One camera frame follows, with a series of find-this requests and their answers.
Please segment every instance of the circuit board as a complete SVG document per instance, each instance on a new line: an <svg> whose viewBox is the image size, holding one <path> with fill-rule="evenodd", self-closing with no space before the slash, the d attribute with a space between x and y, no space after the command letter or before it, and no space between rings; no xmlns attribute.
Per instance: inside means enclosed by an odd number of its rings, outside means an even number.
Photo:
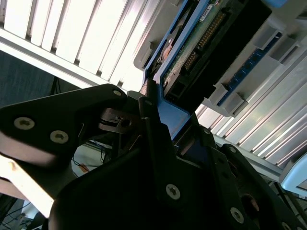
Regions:
<svg viewBox="0 0 307 230"><path fill-rule="evenodd" d="M174 80L172 78L178 76L183 67L185 70L190 69L198 55L194 51L195 48L198 48L199 50L205 48L205 45L210 40L214 30L224 18L221 8L224 7L227 2L227 0L217 0L214 1L214 4L208 5L207 9L204 11L193 31L187 38L184 46L181 48L169 70L165 74L163 80L164 89L168 83Z"/></svg>

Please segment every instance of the blue plastic frame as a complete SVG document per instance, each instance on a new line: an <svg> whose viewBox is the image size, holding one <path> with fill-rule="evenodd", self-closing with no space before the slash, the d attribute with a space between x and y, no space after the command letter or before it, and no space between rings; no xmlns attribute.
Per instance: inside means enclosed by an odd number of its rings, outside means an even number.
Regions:
<svg viewBox="0 0 307 230"><path fill-rule="evenodd" d="M184 7L186 6L188 0L185 0L182 3L182 6L172 22L172 25L168 29L167 33L165 34L162 42L160 43L159 47L155 51L154 55L150 59L149 63L145 67L144 73L143 73L143 80L145 82L147 78L147 72L149 67L152 65L153 61L157 57L158 53L160 53L161 49L163 49L164 44L166 42L166 39L172 29L175 27L177 20L179 19L180 14L184 10ZM186 39L188 38L189 34L193 30L196 23L199 21L200 17L206 10L207 6L209 4L209 0L200 0L198 3L196 9L194 10L192 16L190 17L189 21L187 22L186 26L184 27L183 31L181 32L178 40L176 41L174 47L170 51L167 59L165 62L161 65L160 69L154 76L154 80L157 82L158 85L158 110L161 122L166 124L168 126L171 138L174 139L175 136L178 134L178 132L182 129L182 127L186 124L186 122L190 118L190 114L187 111L184 111L183 109L177 107L176 105L172 104L171 102L167 101L164 98L163 94L163 86L160 84L161 78L165 75L168 68L172 64L173 60L175 59L176 55L184 45Z"/></svg>

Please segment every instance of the green circuit board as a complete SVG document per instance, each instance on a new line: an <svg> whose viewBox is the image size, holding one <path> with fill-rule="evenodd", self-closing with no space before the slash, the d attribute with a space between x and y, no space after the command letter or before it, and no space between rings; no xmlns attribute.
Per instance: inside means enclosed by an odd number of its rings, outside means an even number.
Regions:
<svg viewBox="0 0 307 230"><path fill-rule="evenodd" d="M175 57L172 62L169 70L166 72L164 76L164 86L167 85L171 81L171 78L178 74L183 66L189 67L193 60L193 50L196 46L198 46L201 41L204 39L204 35L210 29L214 20L216 20L218 13L221 8L225 5L227 0L219 0L218 4L210 4L207 9L203 13L202 17L200 17L193 31L187 38L185 44Z"/></svg>

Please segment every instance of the silver screw head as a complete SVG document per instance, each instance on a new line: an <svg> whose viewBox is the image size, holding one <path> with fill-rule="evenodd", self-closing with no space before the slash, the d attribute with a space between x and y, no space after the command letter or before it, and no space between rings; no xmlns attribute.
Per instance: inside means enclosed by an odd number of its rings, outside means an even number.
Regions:
<svg viewBox="0 0 307 230"><path fill-rule="evenodd" d="M117 90L113 90L113 93L117 96L121 96L121 92L120 91L117 91Z"/></svg>
<svg viewBox="0 0 307 230"><path fill-rule="evenodd" d="M242 213L239 211L239 209L237 209L236 207L232 207L230 209L230 213L232 215L232 217L240 224L244 223L244 216L242 215Z"/></svg>
<svg viewBox="0 0 307 230"><path fill-rule="evenodd" d="M14 120L14 125L18 129L29 130L35 126L35 122L28 117L19 117Z"/></svg>
<svg viewBox="0 0 307 230"><path fill-rule="evenodd" d="M287 225L285 222L282 222L282 226L284 230L291 230L291 228L289 227L289 225Z"/></svg>
<svg viewBox="0 0 307 230"><path fill-rule="evenodd" d="M173 184L168 184L166 186L166 193L168 194L168 196L170 198L172 198L173 200L178 200L180 198L180 191L179 189L173 185Z"/></svg>
<svg viewBox="0 0 307 230"><path fill-rule="evenodd" d="M236 153L236 149L232 146L229 147L230 151L232 151L233 153Z"/></svg>
<svg viewBox="0 0 307 230"><path fill-rule="evenodd" d="M206 128L204 128L203 131L205 132L205 134L210 134L209 130L207 130Z"/></svg>
<svg viewBox="0 0 307 230"><path fill-rule="evenodd" d="M69 139L68 134L61 130L53 131L50 134L50 140L52 140L54 143L57 144L65 144L68 141L68 139Z"/></svg>

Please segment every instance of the blue connector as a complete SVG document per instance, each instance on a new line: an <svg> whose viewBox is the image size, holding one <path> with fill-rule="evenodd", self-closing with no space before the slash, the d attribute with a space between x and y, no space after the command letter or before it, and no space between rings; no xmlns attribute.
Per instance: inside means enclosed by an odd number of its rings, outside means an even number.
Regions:
<svg viewBox="0 0 307 230"><path fill-rule="evenodd" d="M288 0L265 0L273 7L282 7Z"/></svg>
<svg viewBox="0 0 307 230"><path fill-rule="evenodd" d="M261 59L269 52L269 50L276 44L276 42L282 37L282 33L277 35L270 41L270 43L262 50L255 49L247 61L241 66L241 68L234 74L229 83L225 86L228 92L221 98L220 106L227 99L227 97L236 89L236 87L244 80L244 78L254 69L254 67L261 61Z"/></svg>

